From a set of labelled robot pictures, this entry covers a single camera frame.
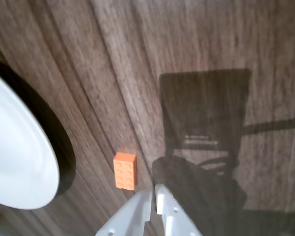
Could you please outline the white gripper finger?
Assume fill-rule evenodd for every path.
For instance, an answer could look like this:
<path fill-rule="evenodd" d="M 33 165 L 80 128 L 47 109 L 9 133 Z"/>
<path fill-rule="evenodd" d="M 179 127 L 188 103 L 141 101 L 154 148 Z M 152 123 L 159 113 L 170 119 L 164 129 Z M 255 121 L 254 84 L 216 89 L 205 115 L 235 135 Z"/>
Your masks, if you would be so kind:
<path fill-rule="evenodd" d="M 142 190 L 132 196 L 96 233 L 96 236 L 143 236 L 150 221 L 152 192 Z"/>
<path fill-rule="evenodd" d="M 163 184 L 155 186 L 156 211 L 161 215 L 166 236 L 201 236 L 193 221 Z"/>

